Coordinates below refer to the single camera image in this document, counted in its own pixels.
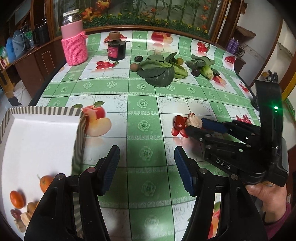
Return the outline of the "person's hand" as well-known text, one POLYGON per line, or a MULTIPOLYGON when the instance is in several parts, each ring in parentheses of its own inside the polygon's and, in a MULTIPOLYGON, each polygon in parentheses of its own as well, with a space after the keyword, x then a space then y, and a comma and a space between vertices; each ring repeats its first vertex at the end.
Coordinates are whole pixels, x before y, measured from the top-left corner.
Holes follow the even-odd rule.
POLYGON ((287 210, 287 186, 280 187, 273 184, 266 186, 262 183, 257 185, 246 185, 246 190, 252 196, 263 202, 265 212, 264 221, 274 223, 279 221, 287 210))

